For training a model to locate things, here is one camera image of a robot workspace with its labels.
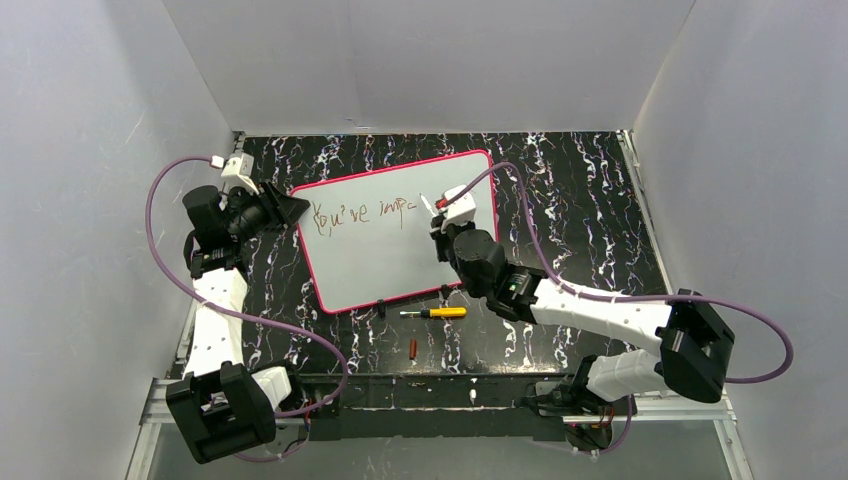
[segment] yellow screwdriver handle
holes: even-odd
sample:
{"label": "yellow screwdriver handle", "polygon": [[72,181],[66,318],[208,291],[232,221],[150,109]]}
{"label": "yellow screwdriver handle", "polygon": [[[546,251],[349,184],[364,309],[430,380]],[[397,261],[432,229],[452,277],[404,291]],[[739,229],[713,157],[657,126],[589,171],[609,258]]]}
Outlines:
{"label": "yellow screwdriver handle", "polygon": [[464,317],[467,313],[465,307],[433,308],[430,310],[431,317],[442,318]]}

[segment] screwdriver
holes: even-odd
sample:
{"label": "screwdriver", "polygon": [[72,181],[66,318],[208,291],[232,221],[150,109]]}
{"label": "screwdriver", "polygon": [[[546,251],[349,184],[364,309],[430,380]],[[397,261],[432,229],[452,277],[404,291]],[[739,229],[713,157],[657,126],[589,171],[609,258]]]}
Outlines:
{"label": "screwdriver", "polygon": [[425,308],[420,312],[400,312],[402,317],[421,317],[421,318],[461,318],[468,311],[465,307],[447,307],[447,308]]}

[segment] whiteboard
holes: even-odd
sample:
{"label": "whiteboard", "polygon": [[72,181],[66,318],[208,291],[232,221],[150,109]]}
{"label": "whiteboard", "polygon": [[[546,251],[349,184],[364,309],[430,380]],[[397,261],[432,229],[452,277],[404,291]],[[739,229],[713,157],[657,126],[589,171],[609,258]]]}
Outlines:
{"label": "whiteboard", "polygon": [[[297,224],[321,309],[339,313],[457,285],[456,272],[436,259],[430,202],[466,185],[492,165],[483,150],[303,185],[291,195],[310,202]],[[477,228],[495,228],[495,189],[471,190]]]}

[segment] wire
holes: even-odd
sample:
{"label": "wire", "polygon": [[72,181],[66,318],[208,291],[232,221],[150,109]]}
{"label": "wire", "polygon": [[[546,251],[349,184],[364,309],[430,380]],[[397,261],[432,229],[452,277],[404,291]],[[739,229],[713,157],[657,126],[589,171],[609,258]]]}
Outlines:
{"label": "wire", "polygon": [[223,315],[228,315],[228,316],[231,316],[231,317],[240,318],[240,319],[248,321],[248,322],[258,323],[260,325],[265,325],[266,327],[279,328],[279,329],[282,329],[282,330],[286,330],[287,332],[295,334],[295,335],[302,335],[304,337],[311,338],[312,340],[315,340],[318,344],[320,344],[322,347],[329,350],[330,353],[335,355],[335,357],[336,357],[336,359],[338,359],[339,365],[341,366],[341,369],[342,369],[342,379],[339,382],[339,385],[336,387],[335,390],[333,390],[329,395],[325,396],[324,398],[313,403],[312,405],[308,405],[306,407],[302,407],[302,408],[299,408],[297,410],[289,410],[289,411],[286,411],[286,412],[277,412],[274,415],[277,418],[294,417],[294,416],[298,416],[298,415],[303,415],[303,414],[311,412],[313,410],[317,410],[317,409],[323,407],[324,405],[327,405],[328,403],[332,402],[334,398],[338,397],[342,393],[342,390],[344,390],[344,388],[347,386],[348,376],[350,374],[348,372],[348,369],[347,369],[347,359],[345,358],[344,354],[342,354],[342,352],[338,348],[336,348],[335,345],[333,345],[326,338],[324,338],[324,337],[322,337],[322,336],[320,336],[320,335],[318,335],[314,332],[310,332],[309,330],[305,330],[303,328],[296,327],[294,325],[289,325],[287,323],[277,322],[277,321],[274,321],[274,320],[269,320],[267,318],[262,318],[262,317],[257,317],[255,315],[249,315],[249,314],[246,314],[246,313],[237,312],[235,310],[229,310],[227,308],[221,307],[221,306],[219,306],[215,303],[212,303],[212,302],[206,300],[200,294],[195,292],[194,289],[192,289],[191,287],[189,287],[188,285],[186,285],[185,283],[180,281],[180,279],[178,279],[177,276],[174,275],[174,272],[172,272],[168,268],[168,266],[165,265],[165,262],[162,260],[162,257],[159,255],[159,251],[156,249],[156,241],[153,239],[153,225],[152,225],[153,222],[152,222],[152,218],[151,218],[152,212],[153,212],[153,196],[156,193],[156,188],[159,187],[159,183],[162,181],[162,178],[164,178],[165,175],[169,171],[171,171],[171,169],[173,169],[174,167],[176,167],[177,165],[180,165],[182,163],[193,162],[193,161],[206,162],[208,164],[212,163],[212,159],[210,157],[183,157],[183,158],[179,158],[179,159],[174,160],[173,162],[169,163],[168,165],[166,165],[165,168],[163,168],[162,171],[159,172],[159,175],[156,176],[156,178],[153,180],[153,184],[150,186],[150,192],[147,194],[147,203],[145,204],[145,207],[144,207],[144,228],[147,231],[147,246],[150,248],[150,253],[153,255],[153,260],[156,262],[156,265],[159,266],[159,269],[162,270],[162,273],[164,273],[165,276],[168,277],[168,280],[170,280],[171,283],[173,283],[174,285],[177,286],[177,288],[179,288],[180,290],[185,292],[186,295],[195,299],[202,306],[205,306],[205,307],[209,308],[210,310],[213,310],[213,311],[218,312],[218,313],[223,314]]}
{"label": "wire", "polygon": [[604,407],[604,409],[601,411],[601,418],[598,419],[598,423],[592,425],[592,428],[602,428],[604,426],[605,418],[607,418],[607,407]]}
{"label": "wire", "polygon": [[294,455],[294,453],[297,452],[298,450],[300,450],[301,448],[303,448],[303,446],[306,445],[306,442],[308,442],[308,441],[309,441],[309,436],[307,436],[306,438],[295,439],[291,443],[288,444],[286,449],[283,450],[283,453],[278,453],[276,455],[271,455],[271,456],[268,456],[268,457],[254,457],[252,455],[246,455],[244,453],[236,453],[233,456],[238,458],[239,460],[244,460],[245,462],[252,462],[252,463],[279,462],[279,461],[283,460],[284,458],[287,458],[287,457],[290,457],[291,455]]}
{"label": "wire", "polygon": [[596,447],[596,450],[600,451],[601,449],[604,448],[604,447],[600,446],[600,444],[598,444],[598,442],[596,442],[595,439],[592,438],[592,435],[590,435],[590,434],[586,434],[585,436],[581,437],[581,440],[588,442],[588,443],[591,443],[592,445],[594,445]]}
{"label": "wire", "polygon": [[289,451],[289,449],[291,449],[291,447],[293,447],[293,446],[295,446],[295,445],[298,445],[298,444],[301,444],[301,443],[303,443],[303,442],[305,442],[305,441],[306,441],[306,439],[305,439],[305,438],[295,438],[294,440],[292,440],[292,441],[291,441],[291,443],[289,443],[289,444],[286,446],[286,449],[285,449],[285,450],[283,450],[283,453],[288,452],[288,451]]}
{"label": "wire", "polygon": [[[574,295],[577,298],[585,298],[587,300],[592,300],[596,302],[617,302],[617,303],[639,303],[639,302],[693,302],[693,303],[707,303],[713,305],[721,305],[723,307],[727,307],[738,312],[744,313],[751,317],[756,318],[757,320],[766,324],[769,328],[771,328],[780,340],[783,342],[783,348],[785,349],[785,357],[783,359],[783,363],[780,364],[775,370],[766,373],[764,375],[759,375],[756,377],[741,377],[741,378],[726,378],[726,383],[741,383],[741,384],[751,384],[751,383],[760,383],[768,380],[772,380],[774,378],[783,375],[784,372],[789,370],[789,366],[792,365],[792,361],[795,358],[795,349],[792,346],[792,342],[789,340],[789,335],[787,335],[786,331],[784,331],[780,326],[774,322],[771,318],[767,317],[765,314],[762,314],[752,308],[746,307],[745,305],[741,305],[738,303],[730,302],[727,300],[722,300],[713,297],[704,297],[697,295],[638,295],[638,296],[622,296],[622,295],[597,295],[593,293],[586,293],[582,291],[578,291],[575,288],[574,284],[566,282],[561,279],[559,275],[553,270],[548,260],[545,258],[545,253],[542,251],[542,245],[539,243],[539,238],[536,235],[536,227],[533,224],[533,216],[530,214],[530,205],[527,200],[527,190],[524,186],[524,179],[521,176],[521,171],[518,169],[516,165],[513,165],[509,162],[500,162],[497,163],[490,168],[484,170],[480,175],[478,175],[474,180],[472,180],[465,188],[463,188],[459,193],[454,195],[453,198],[447,200],[444,203],[444,206],[448,206],[461,198],[463,195],[471,191],[475,185],[480,183],[484,178],[494,173],[497,170],[508,168],[512,170],[515,174],[515,182],[518,184],[518,194],[521,199],[521,208],[524,214],[524,219],[527,222],[527,231],[530,233],[530,240],[533,242],[533,248],[536,250],[536,255],[539,257],[539,261],[542,263],[542,268],[545,270],[545,273],[550,277],[551,280],[555,281],[559,284],[559,286],[566,292]],[[624,430],[619,435],[618,439],[616,439],[609,447],[604,450],[600,450],[599,453],[609,453],[618,448],[621,445],[621,442],[627,436],[627,433],[630,431],[630,423],[633,419],[633,405],[632,405],[633,396],[629,395],[627,397],[627,421],[624,423]]]}
{"label": "wire", "polygon": [[[309,400],[309,403],[307,404],[307,406],[312,405],[313,403],[315,403],[315,401],[314,401],[314,400],[312,400],[312,399],[310,399],[310,400]],[[304,416],[303,416],[303,421],[304,421],[304,422],[306,422],[307,420],[309,420],[309,415],[310,415],[311,413],[312,413],[312,410],[310,410],[310,411],[306,412],[306,415],[304,415]]]}
{"label": "wire", "polygon": [[306,433],[309,433],[309,426],[310,426],[309,414],[310,413],[312,413],[312,412],[306,412],[306,415],[303,416],[303,428],[306,430]]}
{"label": "wire", "polygon": [[614,407],[614,406],[612,406],[612,405],[610,405],[610,419],[609,419],[609,421],[608,421],[606,424],[604,424],[604,426],[603,426],[603,427],[601,427],[601,428],[606,428],[606,427],[609,427],[610,425],[612,425],[612,419],[613,419],[613,418],[615,418],[615,407]]}

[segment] black mounting bracket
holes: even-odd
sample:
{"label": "black mounting bracket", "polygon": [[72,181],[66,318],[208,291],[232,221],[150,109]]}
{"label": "black mounting bracket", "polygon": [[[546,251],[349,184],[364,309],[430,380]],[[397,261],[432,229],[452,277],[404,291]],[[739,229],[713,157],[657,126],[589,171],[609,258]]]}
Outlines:
{"label": "black mounting bracket", "polygon": [[281,193],[271,182],[259,182],[257,188],[259,200],[267,211],[273,212],[281,225],[286,227],[297,225],[297,220],[309,209],[309,200]]}
{"label": "black mounting bracket", "polygon": [[[701,295],[681,289],[678,295]],[[736,336],[707,303],[669,302],[665,328],[657,328],[661,362],[655,371],[680,395],[703,403],[721,400]]]}
{"label": "black mounting bracket", "polygon": [[377,300],[377,316],[386,318],[386,301],[382,298]]}
{"label": "black mounting bracket", "polygon": [[453,288],[448,286],[447,283],[443,283],[442,286],[439,287],[439,293],[442,294],[442,300],[445,301],[445,302],[448,301],[448,297],[450,297],[450,294],[451,294],[452,291],[453,291]]}
{"label": "black mounting bracket", "polygon": [[[212,404],[222,392],[226,402]],[[207,463],[274,440],[274,408],[242,364],[168,385],[165,402],[197,463]]]}

